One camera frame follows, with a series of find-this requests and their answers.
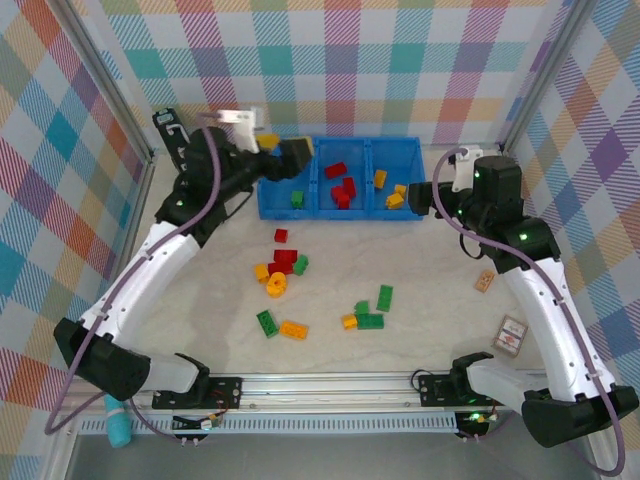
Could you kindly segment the blue three-compartment bin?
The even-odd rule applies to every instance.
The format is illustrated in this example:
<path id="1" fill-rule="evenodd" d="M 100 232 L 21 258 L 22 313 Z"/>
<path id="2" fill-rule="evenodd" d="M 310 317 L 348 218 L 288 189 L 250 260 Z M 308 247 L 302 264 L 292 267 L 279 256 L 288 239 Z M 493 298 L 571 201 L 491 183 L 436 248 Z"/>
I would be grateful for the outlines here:
<path id="1" fill-rule="evenodd" d="M 263 220 L 376 220 L 418 221 L 408 205 L 390 210 L 386 198 L 397 184 L 408 187 L 426 180 L 421 143 L 416 137 L 315 137 L 314 157 L 301 174 L 279 182 L 262 179 L 257 185 L 257 201 Z M 324 168 L 343 162 L 347 172 L 328 180 Z M 384 188 L 375 189 L 376 170 L 385 170 Z M 357 194 L 349 209 L 339 209 L 331 189 L 342 187 L 344 177 L 352 177 Z M 294 209 L 293 191 L 304 192 L 305 205 Z"/>

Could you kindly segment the small printed card box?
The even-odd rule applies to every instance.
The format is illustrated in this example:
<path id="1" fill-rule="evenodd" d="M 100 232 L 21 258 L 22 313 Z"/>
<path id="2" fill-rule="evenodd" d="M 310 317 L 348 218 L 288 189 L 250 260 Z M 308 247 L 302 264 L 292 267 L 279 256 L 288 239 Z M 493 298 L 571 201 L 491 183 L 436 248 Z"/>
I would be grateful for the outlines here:
<path id="1" fill-rule="evenodd" d="M 525 323 L 505 315 L 493 338 L 492 346 L 511 357 L 517 357 L 527 332 L 528 326 Z"/>

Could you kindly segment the teal marker pen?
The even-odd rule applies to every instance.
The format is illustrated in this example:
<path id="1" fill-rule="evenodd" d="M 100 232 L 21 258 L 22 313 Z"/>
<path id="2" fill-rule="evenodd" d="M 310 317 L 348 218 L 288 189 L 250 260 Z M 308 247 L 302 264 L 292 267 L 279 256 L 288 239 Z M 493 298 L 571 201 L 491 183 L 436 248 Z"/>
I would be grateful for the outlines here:
<path id="1" fill-rule="evenodd" d="M 123 448 L 131 442 L 131 421 L 122 401 L 110 395 L 104 397 L 106 431 L 113 448 Z"/>

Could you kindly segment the aluminium side rail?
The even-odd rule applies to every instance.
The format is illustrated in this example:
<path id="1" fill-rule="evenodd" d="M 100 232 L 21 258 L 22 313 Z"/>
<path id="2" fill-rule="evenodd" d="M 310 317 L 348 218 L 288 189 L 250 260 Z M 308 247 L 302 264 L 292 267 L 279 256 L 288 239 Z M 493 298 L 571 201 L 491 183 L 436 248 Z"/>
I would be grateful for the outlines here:
<path id="1" fill-rule="evenodd" d="M 126 247 L 126 252 L 128 254 L 130 254 L 135 247 L 136 237 L 140 227 L 142 214 L 144 212 L 147 197 L 151 189 L 151 184 L 152 184 L 153 176 L 156 170 L 157 161 L 158 161 L 158 155 L 156 152 L 154 152 L 153 155 L 146 161 L 146 163 L 144 164 L 144 168 L 142 170 L 141 182 L 139 184 L 139 188 L 135 197 L 135 202 L 133 204 L 131 219 L 130 219 L 129 227 L 127 231 L 126 242 L 124 244 L 124 246 Z"/>
<path id="2" fill-rule="evenodd" d="M 504 240 L 532 242 L 552 237 L 550 227 L 527 205 L 528 192 L 523 180 L 523 171 L 518 162 L 502 152 L 498 159 L 501 169 L 498 174 L 498 190 L 496 207 L 497 232 Z"/>

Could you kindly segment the aluminium frame post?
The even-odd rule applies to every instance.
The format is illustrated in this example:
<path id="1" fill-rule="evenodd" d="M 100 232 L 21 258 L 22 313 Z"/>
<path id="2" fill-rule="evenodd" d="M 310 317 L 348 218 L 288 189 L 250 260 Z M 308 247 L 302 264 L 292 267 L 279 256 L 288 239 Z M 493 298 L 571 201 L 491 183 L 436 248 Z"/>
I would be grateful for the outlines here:
<path id="1" fill-rule="evenodd" d="M 517 94 L 511 112 L 507 115 L 505 125 L 496 141 L 501 153 L 510 153 L 524 135 L 536 109 L 598 3 L 598 0 L 567 1 L 567 5 L 562 1 L 559 9 L 559 13 L 564 14 L 562 21 L 553 21 L 548 30 L 551 39 L 543 40 L 531 62 L 534 75 L 528 73 L 530 81 L 524 85 L 523 93 Z"/>
<path id="2" fill-rule="evenodd" d="M 120 92 L 80 15 L 76 12 L 72 1 L 47 0 L 47 2 L 57 20 L 69 35 L 71 43 L 77 50 L 99 91 L 105 96 L 107 104 L 121 124 L 134 150 L 146 163 L 151 163 L 154 157 L 153 149 L 130 111 L 124 96 Z"/>

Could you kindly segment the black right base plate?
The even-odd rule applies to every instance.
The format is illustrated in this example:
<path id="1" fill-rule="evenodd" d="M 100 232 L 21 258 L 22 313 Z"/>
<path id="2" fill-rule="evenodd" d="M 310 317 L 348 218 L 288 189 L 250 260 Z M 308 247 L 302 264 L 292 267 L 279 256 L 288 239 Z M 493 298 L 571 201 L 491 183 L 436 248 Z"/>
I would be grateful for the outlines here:
<path id="1" fill-rule="evenodd" d="M 493 399 L 476 393 L 459 396 L 448 374 L 421 374 L 416 387 L 422 407 L 480 407 L 500 406 Z"/>

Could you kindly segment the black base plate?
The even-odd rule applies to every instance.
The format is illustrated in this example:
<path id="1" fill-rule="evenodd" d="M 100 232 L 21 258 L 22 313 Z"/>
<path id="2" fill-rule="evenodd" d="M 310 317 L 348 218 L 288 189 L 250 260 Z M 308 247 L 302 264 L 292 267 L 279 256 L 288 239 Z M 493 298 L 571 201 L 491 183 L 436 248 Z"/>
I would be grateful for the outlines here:
<path id="1" fill-rule="evenodd" d="M 155 392 L 151 407 L 156 410 L 237 410 L 242 386 L 241 377 L 202 377 L 185 393 Z"/>
<path id="2" fill-rule="evenodd" d="M 493 399 L 476 393 L 459 396 L 448 374 L 421 374 L 416 387 L 422 407 L 480 407 L 500 406 Z"/>

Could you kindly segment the aluminium mounting rail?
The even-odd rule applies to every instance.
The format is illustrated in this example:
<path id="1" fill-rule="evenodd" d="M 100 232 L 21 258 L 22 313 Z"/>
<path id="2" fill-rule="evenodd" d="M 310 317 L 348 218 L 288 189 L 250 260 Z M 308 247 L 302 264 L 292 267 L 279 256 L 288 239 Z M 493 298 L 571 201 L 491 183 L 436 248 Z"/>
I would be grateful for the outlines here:
<path id="1" fill-rule="evenodd" d="M 468 367 L 454 367 L 447 374 L 459 396 L 473 393 L 487 396 L 516 412 L 521 411 L 529 391 L 546 391 L 553 400 L 576 402 L 598 398 L 610 390 L 608 374 L 604 370 L 589 370 L 574 364 L 565 373 L 555 369 L 538 375 L 515 370 L 489 358 Z M 186 358 L 158 357 L 151 360 L 147 372 L 139 368 L 116 369 L 115 377 L 100 386 L 95 395 L 78 408 L 87 407 L 103 393 L 122 401 L 143 394 L 154 396 L 161 390 L 185 393 L 197 380 L 208 376 L 219 377 L 211 375 L 207 367 Z M 346 397 L 351 404 L 359 401 L 373 404 L 392 402 L 392 394 L 419 396 L 417 387 L 401 386 L 397 374 L 256 374 L 241 378 L 240 407 L 250 395 L 269 396 L 276 403 L 284 404 L 336 404 L 340 396 Z"/>

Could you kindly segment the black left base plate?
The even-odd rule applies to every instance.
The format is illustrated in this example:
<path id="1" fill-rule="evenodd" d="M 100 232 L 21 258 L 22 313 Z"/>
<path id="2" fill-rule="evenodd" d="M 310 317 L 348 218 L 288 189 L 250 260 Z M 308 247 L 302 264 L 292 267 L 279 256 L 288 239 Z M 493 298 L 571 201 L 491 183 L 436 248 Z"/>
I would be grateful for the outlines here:
<path id="1" fill-rule="evenodd" d="M 242 386 L 241 377 L 202 377 L 185 393 L 155 392 L 151 407 L 156 410 L 237 410 Z"/>

